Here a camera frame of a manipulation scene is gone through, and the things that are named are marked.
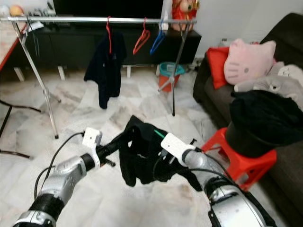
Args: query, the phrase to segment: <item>clothes hanger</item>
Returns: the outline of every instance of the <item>clothes hanger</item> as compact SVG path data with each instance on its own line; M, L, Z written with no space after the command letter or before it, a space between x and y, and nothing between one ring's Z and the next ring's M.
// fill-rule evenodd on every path
M144 18L144 23L143 23L144 30L143 30L141 36L139 37L136 45L134 46L133 55L135 55L138 52L138 50L140 50L140 48L144 45L144 43L146 43L146 41L151 36L151 32L149 30L145 29L145 21L146 21L146 18Z
M106 30L108 32L108 38L109 38L109 54L112 54L112 39L111 39L111 31L110 31L110 27L109 27L109 19L110 18L111 18L111 16L109 16L107 18Z
M160 22L160 31L159 31L159 34L158 34L155 42L152 45L152 48L151 48L151 51L150 51L151 55L156 51L156 49L159 47L160 43L162 43L162 41L165 38L165 33L162 31L162 23L163 23L163 19Z

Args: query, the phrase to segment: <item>red pillow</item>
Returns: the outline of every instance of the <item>red pillow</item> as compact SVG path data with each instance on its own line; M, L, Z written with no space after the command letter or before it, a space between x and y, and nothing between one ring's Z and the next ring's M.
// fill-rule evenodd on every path
M228 53L229 47L209 48L206 53L215 89L228 84L224 76L224 64L228 57Z

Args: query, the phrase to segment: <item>marble floor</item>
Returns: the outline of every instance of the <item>marble floor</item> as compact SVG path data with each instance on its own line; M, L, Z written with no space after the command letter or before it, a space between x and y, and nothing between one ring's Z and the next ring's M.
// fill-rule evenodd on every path
M217 130L209 115L192 97L196 74L180 77L176 88L176 116L171 115L171 96L157 91L155 68L132 69L132 77L122 70L121 92L110 98L108 109L98 106L98 87L84 82L83 70L67 70L66 80L60 81L55 70L40 70L50 92L62 102L51 100L59 139L55 140L46 113L13 109L1 137L1 149L30 155L31 160L1 155L0 159L0 227L9 227L27 210L34 200L37 175L49 165L54 152L70 135L93 127L103 132L102 143L110 142L125 127L131 115L174 133L184 142L193 138L201 146ZM42 110L46 104L42 90L30 70L26 81L17 82L15 75L0 85L1 99L18 105L30 105ZM1 122L7 111L0 107ZM59 153L55 163L88 150L81 137L73 138ZM64 208L57 226L190 226L210 227L209 204L204 193L195 192L185 179L176 175L168 183L126 186L119 169L118 153L110 157L117 163L88 173L75 188L73 197ZM256 184L252 193L260 200L280 227L286 227L283 216L270 197Z

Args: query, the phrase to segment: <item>black garment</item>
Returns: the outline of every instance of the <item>black garment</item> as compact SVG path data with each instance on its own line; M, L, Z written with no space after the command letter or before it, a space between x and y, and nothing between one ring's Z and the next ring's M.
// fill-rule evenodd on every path
M107 108L110 97L120 95L121 66L126 58L126 48L122 33L114 32L111 35L112 54L109 54L108 33L99 43L93 58L86 70L84 80L93 80L98 84L99 106Z
M267 91L232 93L232 122L266 142L289 145L303 140L303 112L291 98Z
M165 160L162 160L162 158L158 156L159 152L162 151L160 143L163 138L156 134L154 130L158 130L163 135L166 135L167 132L157 129L151 124L143 123L135 116L131 117L124 132L128 130L133 130L132 144L128 147L126 143L122 145L119 150L121 172L127 185L134 187L136 178L139 178L143 184L155 180L166 182L172 175L166 178L161 176L174 170L186 169L179 164L177 159L175 159L172 164L169 164L170 159L173 157L169 153ZM185 177L195 190L202 190L193 173L188 172L180 175Z

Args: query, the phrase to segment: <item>dark gray sofa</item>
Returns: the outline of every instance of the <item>dark gray sofa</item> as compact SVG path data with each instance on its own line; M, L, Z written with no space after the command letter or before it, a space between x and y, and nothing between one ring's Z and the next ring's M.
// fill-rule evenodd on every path
M262 40L277 43L275 59L303 69L303 16L291 13ZM215 90L205 57L196 77L193 96L212 116L219 128L231 121L229 104L233 86ZM277 148L277 163L260 183L292 226L303 226L303 141Z

